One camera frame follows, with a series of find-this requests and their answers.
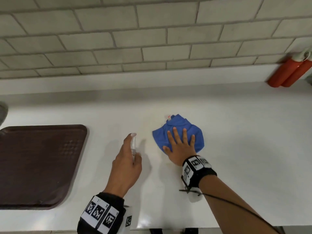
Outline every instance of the hand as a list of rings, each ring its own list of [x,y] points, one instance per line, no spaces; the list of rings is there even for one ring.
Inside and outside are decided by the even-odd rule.
[[[172,146],[172,151],[167,147],[163,146],[163,150],[168,155],[169,159],[178,166],[182,166],[185,159],[196,155],[194,144],[195,144],[195,135],[192,135],[190,144],[188,144],[188,136],[186,129],[183,129],[183,143],[180,139],[179,134],[177,133],[177,128],[173,128],[174,138],[172,137],[170,131],[167,131],[169,142]]]
[[[142,171],[142,157],[139,153],[136,153],[133,162],[130,144],[134,136],[136,136],[136,133],[129,134],[124,139],[124,144],[113,161],[111,174],[103,192],[123,198],[138,180]]]

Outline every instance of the black sleeve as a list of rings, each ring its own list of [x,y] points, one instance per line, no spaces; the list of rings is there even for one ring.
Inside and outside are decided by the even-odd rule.
[[[123,216],[126,212],[125,208],[123,207],[124,199],[119,196],[112,195],[109,193],[103,193],[103,192],[97,194],[96,196],[102,199],[103,201],[107,202],[108,204],[110,204],[112,207],[114,207],[115,209],[119,211],[119,214],[116,217],[116,220],[114,222],[114,226],[112,226],[108,232],[108,234],[116,234],[120,228],[120,225],[123,220]],[[77,233],[78,234],[102,234],[101,232],[99,232],[98,230],[90,226],[82,218],[80,218],[78,222]]]

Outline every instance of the blue cloth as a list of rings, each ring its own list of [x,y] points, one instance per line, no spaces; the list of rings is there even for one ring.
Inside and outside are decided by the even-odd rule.
[[[177,128],[177,132],[182,140],[182,132],[183,128],[186,128],[188,131],[188,143],[191,141],[191,136],[195,135],[195,151],[198,153],[203,149],[205,146],[204,144],[204,137],[202,136],[202,131],[197,126],[191,124],[188,120],[181,117],[179,114],[172,115],[171,120],[167,120],[166,124],[163,125],[161,128],[153,131],[153,137],[158,145],[158,147],[164,152],[162,149],[163,146],[167,146],[172,151],[172,146],[168,140],[167,131],[170,131],[172,136],[173,134],[173,127]]]

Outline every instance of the brown tray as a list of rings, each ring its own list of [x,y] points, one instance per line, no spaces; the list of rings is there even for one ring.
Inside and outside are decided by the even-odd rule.
[[[60,204],[86,135],[83,125],[0,130],[0,209],[51,209]]]

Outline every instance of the black cable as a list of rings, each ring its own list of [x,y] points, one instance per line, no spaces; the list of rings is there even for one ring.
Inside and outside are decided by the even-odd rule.
[[[264,220],[264,219],[263,219],[262,217],[260,217],[258,214],[254,213],[254,212],[250,211],[249,209],[247,209],[247,208],[245,208],[245,207],[243,207],[243,206],[241,206],[241,205],[239,205],[239,204],[236,204],[236,203],[234,203],[234,202],[232,202],[232,201],[229,201],[229,200],[226,200],[226,199],[223,199],[223,198],[214,196],[214,195],[209,195],[209,194],[205,194],[205,193],[200,193],[200,192],[197,192],[197,191],[187,191],[187,190],[179,190],[179,191],[197,193],[198,196],[200,196],[200,195],[206,195],[206,196],[212,197],[212,198],[214,198],[214,199],[218,199],[218,200],[224,201],[224,202],[226,202],[226,203],[232,204],[232,205],[234,205],[234,206],[236,206],[236,207],[239,207],[239,208],[241,208],[241,209],[247,211],[248,213],[252,214],[252,215],[255,216],[256,218],[258,218],[258,219],[260,219],[261,221],[263,221],[264,223],[266,223],[269,227],[271,227],[271,228],[272,228],[274,231],[276,231],[278,234],[281,234],[279,231],[277,231],[277,230],[275,229],[275,227],[273,227],[271,224],[269,224],[266,220]]]

